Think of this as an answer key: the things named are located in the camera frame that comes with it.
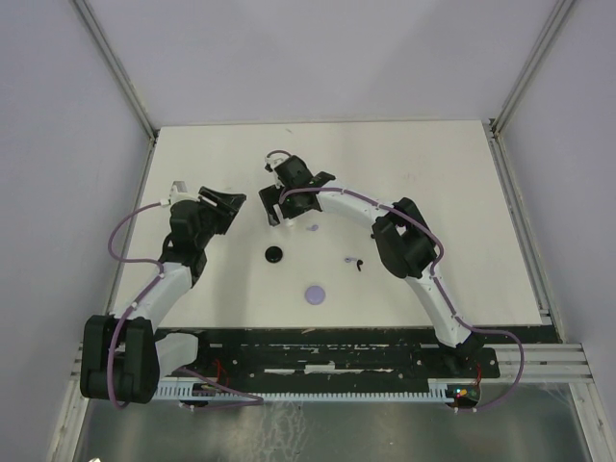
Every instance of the small black object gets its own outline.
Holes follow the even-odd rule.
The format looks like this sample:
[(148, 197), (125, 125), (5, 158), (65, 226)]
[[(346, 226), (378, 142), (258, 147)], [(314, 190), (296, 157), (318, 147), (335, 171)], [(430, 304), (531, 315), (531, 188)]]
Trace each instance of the small black object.
[(282, 248), (278, 247), (277, 245), (268, 247), (268, 249), (266, 250), (266, 260), (268, 260), (270, 263), (278, 263), (280, 260), (282, 260)]

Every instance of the purple mark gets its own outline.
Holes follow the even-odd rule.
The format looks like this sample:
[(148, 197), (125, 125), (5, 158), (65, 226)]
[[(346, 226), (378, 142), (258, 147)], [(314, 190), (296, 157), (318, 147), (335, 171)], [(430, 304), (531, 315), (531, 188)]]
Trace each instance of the purple mark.
[(321, 305), (325, 300), (325, 290), (321, 286), (310, 286), (304, 296), (311, 305)]

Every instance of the purple disc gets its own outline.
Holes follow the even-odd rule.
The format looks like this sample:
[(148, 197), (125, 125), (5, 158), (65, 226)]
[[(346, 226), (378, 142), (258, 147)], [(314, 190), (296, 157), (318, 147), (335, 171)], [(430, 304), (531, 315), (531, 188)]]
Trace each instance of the purple disc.
[(325, 290), (321, 286), (310, 286), (304, 296), (311, 305), (321, 305), (325, 300)]

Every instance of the white tabletop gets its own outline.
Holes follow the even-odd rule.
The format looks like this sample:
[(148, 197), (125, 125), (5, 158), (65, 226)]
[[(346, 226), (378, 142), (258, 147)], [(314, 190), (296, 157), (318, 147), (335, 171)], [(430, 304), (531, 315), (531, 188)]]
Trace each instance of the white tabletop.
[[(407, 284), (386, 271), (370, 231), (318, 212), (293, 227), (268, 226), (258, 191), (272, 184), (264, 157), (286, 149), (313, 174), (327, 171), (350, 189), (413, 199), (446, 247), (441, 264), (458, 311), (486, 324), (541, 323), (526, 268), (479, 121), (357, 122), (167, 127), (154, 152), (141, 205), (165, 197), (174, 180), (245, 193), (229, 232), (206, 248), (208, 264), (195, 287), (171, 309), (164, 327), (427, 326)], [(129, 256), (157, 258), (169, 211), (138, 217)], [(317, 224), (317, 231), (307, 228)], [(264, 257), (278, 245), (277, 264)], [(345, 262), (361, 258), (362, 271)], [(152, 273), (128, 265), (118, 300)], [(309, 286), (325, 302), (304, 299)]]

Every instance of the metal floor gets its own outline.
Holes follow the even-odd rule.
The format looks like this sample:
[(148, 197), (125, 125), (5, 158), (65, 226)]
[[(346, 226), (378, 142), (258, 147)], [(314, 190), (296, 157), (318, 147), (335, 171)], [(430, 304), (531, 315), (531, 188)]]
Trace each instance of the metal floor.
[[(489, 399), (502, 387), (484, 385)], [(215, 412), (91, 401), (76, 462), (590, 461), (567, 385), (524, 385), (502, 406), (269, 403)]]

